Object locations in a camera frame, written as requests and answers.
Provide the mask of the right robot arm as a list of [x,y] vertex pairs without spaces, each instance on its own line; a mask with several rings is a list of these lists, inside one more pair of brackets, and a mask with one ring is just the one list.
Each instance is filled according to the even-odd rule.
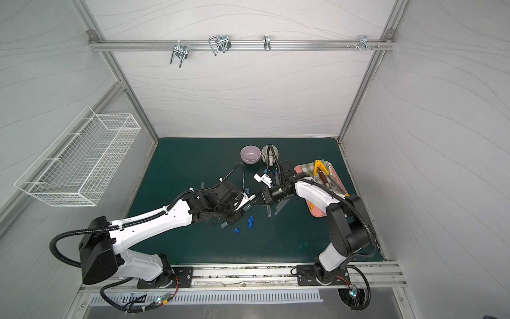
[[254,175],[258,183],[264,184],[261,191],[264,205],[270,206],[296,195],[309,203],[310,213],[318,212],[328,221],[329,244],[313,265],[318,283],[330,284],[357,257],[372,258],[376,254],[376,235],[368,217],[356,208],[352,197],[342,187],[328,178],[330,171],[319,167],[312,175],[282,169],[274,177],[268,173],[269,170],[260,170]]

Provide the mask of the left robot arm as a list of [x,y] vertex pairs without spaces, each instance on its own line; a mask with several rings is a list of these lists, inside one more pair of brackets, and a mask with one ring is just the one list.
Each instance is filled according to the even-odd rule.
[[87,229],[58,234],[50,241],[49,249],[60,262],[80,268],[85,285],[112,277],[166,285],[173,272],[166,257],[131,248],[167,231],[213,218],[236,223],[252,199],[234,183],[223,180],[214,187],[184,191],[169,205],[135,217],[113,221],[98,217]]

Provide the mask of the test tube ten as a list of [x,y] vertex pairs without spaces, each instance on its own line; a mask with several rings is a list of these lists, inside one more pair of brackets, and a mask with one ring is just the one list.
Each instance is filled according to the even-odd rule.
[[274,212],[274,215],[277,216],[281,210],[284,209],[284,207],[287,205],[287,203],[291,200],[292,198],[285,198],[283,200],[281,200],[281,202],[279,204],[277,204],[276,206],[276,211]]

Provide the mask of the grey ribbed mug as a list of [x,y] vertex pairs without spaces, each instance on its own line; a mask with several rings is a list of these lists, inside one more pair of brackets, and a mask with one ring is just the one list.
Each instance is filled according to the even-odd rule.
[[261,160],[270,167],[276,164],[279,156],[278,148],[275,145],[268,144],[262,148]]

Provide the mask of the green table mat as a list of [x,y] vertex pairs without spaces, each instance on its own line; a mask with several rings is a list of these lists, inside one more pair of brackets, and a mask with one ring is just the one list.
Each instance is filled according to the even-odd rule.
[[[264,163],[237,168],[240,151],[253,145],[275,145],[282,160],[293,166],[327,160],[335,168],[349,194],[355,189],[341,151],[333,138],[164,138],[159,141],[143,182],[131,206],[130,215],[139,215],[171,203],[181,192],[210,187],[222,177],[259,189],[254,174]],[[329,244],[328,222],[314,217],[307,203],[292,198],[271,218],[267,208],[254,207],[253,228],[243,217],[233,226],[221,228],[217,219],[177,228],[137,244],[135,251],[163,253],[170,263],[305,263],[312,262]]]

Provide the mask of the purple bowl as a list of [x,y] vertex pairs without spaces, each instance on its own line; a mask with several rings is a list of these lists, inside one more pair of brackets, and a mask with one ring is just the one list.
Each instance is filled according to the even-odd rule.
[[241,160],[248,165],[254,165],[260,161],[262,151],[257,146],[245,146],[240,151]]

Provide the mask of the yellow tongs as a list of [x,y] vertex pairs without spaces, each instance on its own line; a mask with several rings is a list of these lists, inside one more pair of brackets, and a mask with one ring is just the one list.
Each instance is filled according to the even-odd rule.
[[326,168],[326,166],[323,164],[321,160],[317,159],[314,162],[313,166],[313,176],[317,176],[319,172],[324,173],[326,176],[329,176],[329,171]]

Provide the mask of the metal clamp three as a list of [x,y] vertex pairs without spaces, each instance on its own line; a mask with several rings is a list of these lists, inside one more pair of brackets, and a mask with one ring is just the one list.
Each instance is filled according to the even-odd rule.
[[263,38],[263,47],[265,52],[269,52],[271,50],[271,40],[268,35],[265,35]]

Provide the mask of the metal clamp two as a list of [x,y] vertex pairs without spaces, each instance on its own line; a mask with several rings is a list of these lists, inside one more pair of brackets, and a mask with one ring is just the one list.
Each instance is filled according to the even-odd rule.
[[215,35],[208,39],[208,43],[215,56],[220,52],[226,53],[232,47],[231,40],[228,35]]

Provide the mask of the metal clamp one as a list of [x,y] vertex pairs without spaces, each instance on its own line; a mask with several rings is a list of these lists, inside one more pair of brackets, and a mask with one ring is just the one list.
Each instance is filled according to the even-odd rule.
[[174,61],[179,61],[179,68],[183,66],[183,62],[188,59],[189,50],[186,46],[181,45],[180,43],[176,44],[173,47],[173,51],[171,53],[170,64]]

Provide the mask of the metal clamp four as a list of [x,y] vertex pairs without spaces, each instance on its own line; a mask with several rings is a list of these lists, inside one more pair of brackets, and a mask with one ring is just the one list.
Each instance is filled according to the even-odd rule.
[[362,36],[359,40],[359,42],[356,45],[345,45],[345,48],[347,50],[354,50],[357,51],[377,51],[380,49],[380,46],[375,44],[372,45],[369,43],[369,40],[366,35]]

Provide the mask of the aluminium cross bar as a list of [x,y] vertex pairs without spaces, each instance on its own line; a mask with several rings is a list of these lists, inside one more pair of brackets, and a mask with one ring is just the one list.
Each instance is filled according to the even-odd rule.
[[[347,50],[345,45],[356,45],[359,39],[354,40],[276,40],[271,38],[270,51],[356,51]],[[211,52],[207,40],[192,41],[101,41],[90,43],[89,46],[96,52],[170,52],[180,43],[188,48],[189,52]],[[263,39],[231,40],[230,52],[265,52]],[[394,41],[369,40],[372,45],[379,45],[378,51],[391,51],[396,47]]]

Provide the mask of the brown handled utensil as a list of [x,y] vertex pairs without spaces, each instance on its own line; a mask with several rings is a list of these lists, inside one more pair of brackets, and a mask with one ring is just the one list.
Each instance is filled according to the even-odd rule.
[[320,168],[317,169],[317,175],[319,176],[321,183],[323,183],[325,187],[330,186],[329,180],[328,180],[326,174],[322,171],[322,169],[320,169]]

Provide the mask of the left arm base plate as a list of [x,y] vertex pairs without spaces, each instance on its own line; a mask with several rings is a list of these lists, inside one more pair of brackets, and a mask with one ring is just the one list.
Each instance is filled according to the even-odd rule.
[[193,278],[193,267],[174,267],[171,272],[164,272],[153,281],[138,280],[138,289],[190,288]]

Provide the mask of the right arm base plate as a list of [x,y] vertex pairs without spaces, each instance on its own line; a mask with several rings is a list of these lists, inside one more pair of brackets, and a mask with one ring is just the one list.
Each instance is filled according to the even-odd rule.
[[301,264],[293,267],[290,274],[296,277],[299,287],[347,287],[350,284],[349,273],[344,268],[328,272],[319,264]]

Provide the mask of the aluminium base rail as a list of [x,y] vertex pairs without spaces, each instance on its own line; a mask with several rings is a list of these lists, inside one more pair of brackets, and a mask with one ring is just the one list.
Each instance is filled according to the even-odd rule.
[[[193,278],[190,288],[179,288],[180,291],[213,291],[213,290],[261,290],[308,288],[299,287],[296,277],[290,274],[297,263],[248,263],[248,264],[195,264],[178,265],[177,267],[193,267]],[[406,288],[406,279],[395,261],[354,262],[347,269],[350,283],[364,287],[369,283],[371,288]]]

